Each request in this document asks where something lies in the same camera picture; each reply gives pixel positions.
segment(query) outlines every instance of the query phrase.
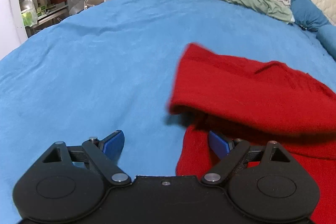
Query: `red sweater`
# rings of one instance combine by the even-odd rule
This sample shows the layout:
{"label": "red sweater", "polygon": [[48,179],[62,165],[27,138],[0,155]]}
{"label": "red sweater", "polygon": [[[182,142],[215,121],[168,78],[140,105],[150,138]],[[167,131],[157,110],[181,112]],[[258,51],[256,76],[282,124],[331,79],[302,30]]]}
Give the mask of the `red sweater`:
{"label": "red sweater", "polygon": [[312,220],[336,220],[336,94],[278,61],[216,55],[191,43],[182,56],[169,111],[192,111],[177,175],[201,177],[214,164],[207,133],[257,145],[280,142],[315,179],[320,201]]}

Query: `bed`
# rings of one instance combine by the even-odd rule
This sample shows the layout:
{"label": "bed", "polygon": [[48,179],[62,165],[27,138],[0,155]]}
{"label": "bed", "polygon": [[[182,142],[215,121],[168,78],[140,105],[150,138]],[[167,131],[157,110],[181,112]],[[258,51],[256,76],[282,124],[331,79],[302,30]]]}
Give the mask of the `bed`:
{"label": "bed", "polygon": [[221,0],[112,0],[44,29],[0,62],[0,219],[20,220],[13,186],[55,141],[121,129],[121,169],[175,175],[187,121],[167,102],[189,42],[284,62],[336,92],[336,62],[315,36]]}

